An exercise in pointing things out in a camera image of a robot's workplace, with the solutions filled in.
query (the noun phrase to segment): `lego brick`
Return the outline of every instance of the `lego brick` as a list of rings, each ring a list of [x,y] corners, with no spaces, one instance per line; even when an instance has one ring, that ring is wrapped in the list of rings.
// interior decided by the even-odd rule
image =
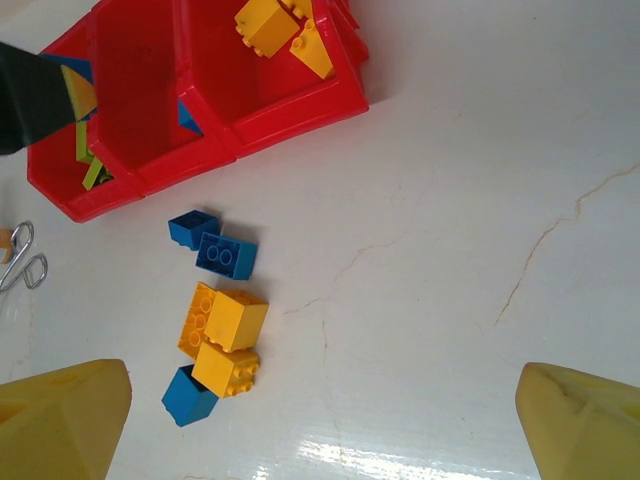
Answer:
[[[541,478],[640,478],[640,388],[529,363],[516,409]]]
[[[93,83],[93,71],[89,60],[81,58],[65,57],[62,55],[53,55],[52,53],[41,53],[41,57],[48,58],[56,62],[58,65],[64,65],[82,75],[87,81]]]
[[[307,17],[313,20],[311,0],[280,0],[297,18]]]
[[[91,190],[96,185],[100,185],[101,183],[106,182],[107,180],[110,180],[112,178],[113,176],[105,171],[102,162],[93,157],[93,159],[91,160],[91,164],[89,165],[89,170],[87,171],[84,180],[82,180],[82,186],[85,188],[85,190]]]
[[[258,246],[213,233],[202,235],[196,267],[233,280],[249,280]]]
[[[200,210],[192,210],[169,220],[171,240],[182,247],[189,247],[194,252],[200,248],[205,233],[220,233],[220,222],[213,215]]]
[[[217,293],[204,334],[225,352],[254,347],[269,305],[241,290]]]
[[[259,57],[273,57],[300,29],[278,0],[249,0],[235,20],[243,43]]]
[[[220,345],[204,342],[193,367],[193,378],[220,398],[233,397],[253,388],[259,368],[260,357],[251,350],[226,353]]]
[[[189,113],[189,110],[187,110],[186,105],[182,103],[182,100],[178,100],[178,123],[184,128],[188,128],[192,132],[202,135],[202,130],[200,130],[200,127],[198,127],[198,124],[193,119],[191,113]]]
[[[96,109],[98,100],[93,85],[71,68],[61,65],[62,76],[67,85],[69,99],[76,120],[82,120]]]
[[[13,232],[8,229],[0,229],[0,265],[9,263],[13,257],[13,245],[11,244]]]
[[[176,372],[162,397],[162,404],[179,427],[207,418],[218,396],[192,377],[193,365]]]
[[[178,348],[193,360],[198,356],[200,344],[205,340],[204,330],[215,297],[216,292],[213,288],[198,282],[178,341]]]
[[[81,120],[76,123],[76,161],[91,165],[94,158],[87,145],[87,122]]]
[[[305,22],[289,51],[323,80],[333,75],[333,64],[313,20]]]

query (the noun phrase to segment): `dark blue lego brick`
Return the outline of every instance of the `dark blue lego brick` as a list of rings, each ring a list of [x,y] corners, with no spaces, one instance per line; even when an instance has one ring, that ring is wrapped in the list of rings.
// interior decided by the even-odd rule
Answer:
[[[182,100],[178,100],[178,122],[184,128],[188,128],[192,132],[197,133],[198,135],[202,135],[202,130],[198,127],[198,124],[187,110],[187,107]]]
[[[162,403],[179,427],[207,418],[218,397],[191,377],[193,365],[176,372]]]
[[[194,252],[200,248],[203,233],[220,233],[220,222],[213,215],[193,210],[169,220],[171,239]]]
[[[256,253],[258,246],[254,243],[205,233],[202,235],[196,267],[234,280],[249,280]]]
[[[89,80],[89,82],[93,83],[93,71],[91,70],[91,63],[89,60],[84,60],[82,58],[74,58],[74,57],[63,57],[62,55],[53,55],[51,53],[42,53],[41,56],[48,58],[60,65],[64,65],[69,67],[71,70],[82,75],[84,78]],[[89,115],[84,117],[82,120],[89,120],[91,115],[96,113],[97,110],[93,110]]]

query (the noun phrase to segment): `white table surface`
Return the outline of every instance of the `white table surface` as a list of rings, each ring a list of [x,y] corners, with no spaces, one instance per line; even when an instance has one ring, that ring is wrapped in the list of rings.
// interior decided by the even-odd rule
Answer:
[[[41,49],[91,6],[32,1]],[[50,275],[0,300],[0,380],[122,358],[109,479],[537,478],[514,406],[544,361],[640,384],[637,0],[353,0],[369,113],[75,225],[0,162],[0,224]],[[255,389],[178,428],[160,399],[196,282],[167,220],[259,241]]]

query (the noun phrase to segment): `red storage container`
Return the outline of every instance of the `red storage container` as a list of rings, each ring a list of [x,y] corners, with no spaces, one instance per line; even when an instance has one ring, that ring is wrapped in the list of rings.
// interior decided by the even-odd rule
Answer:
[[[321,80],[284,47],[258,57],[235,31],[246,0],[174,0],[178,91],[205,135],[242,156],[363,113],[360,66],[368,58],[345,0],[313,0],[334,65]]]
[[[288,47],[267,60],[244,46],[234,17],[245,1],[100,0],[46,52],[91,62],[88,143],[115,178],[84,190],[70,125],[29,148],[29,181],[84,222],[369,108],[360,78],[369,54],[348,0],[313,0],[335,70],[324,81]],[[178,98],[204,136],[179,125]]]
[[[87,59],[87,17],[82,18],[45,51]],[[27,179],[51,203],[72,220],[85,222],[141,198],[119,176],[87,192],[82,180],[88,167],[76,162],[75,138],[75,125],[69,125],[29,147]]]
[[[234,160],[178,123],[173,24],[171,0],[102,0],[90,15],[99,115],[89,144],[143,195]]]

